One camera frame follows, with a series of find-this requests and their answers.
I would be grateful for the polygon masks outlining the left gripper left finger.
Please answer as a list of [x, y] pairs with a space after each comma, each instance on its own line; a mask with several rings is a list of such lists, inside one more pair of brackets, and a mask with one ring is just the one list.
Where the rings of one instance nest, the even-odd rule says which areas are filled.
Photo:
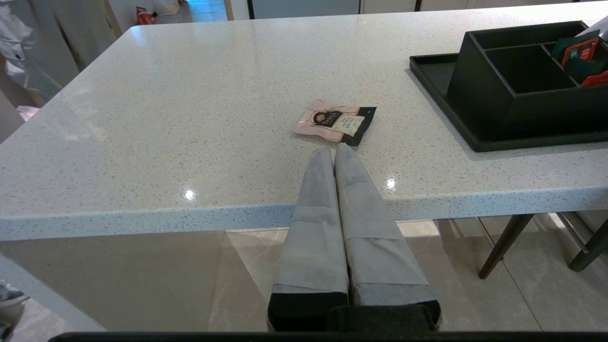
[[348, 306], [349, 278], [330, 149], [306, 167], [283, 241], [267, 307], [273, 332], [325, 331], [333, 309]]

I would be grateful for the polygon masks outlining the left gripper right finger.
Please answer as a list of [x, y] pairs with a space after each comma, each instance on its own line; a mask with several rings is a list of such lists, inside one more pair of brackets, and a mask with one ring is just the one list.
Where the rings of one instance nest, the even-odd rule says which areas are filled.
[[421, 306], [437, 328], [439, 300], [367, 169], [345, 143], [337, 147], [334, 174], [351, 302], [363, 307]]

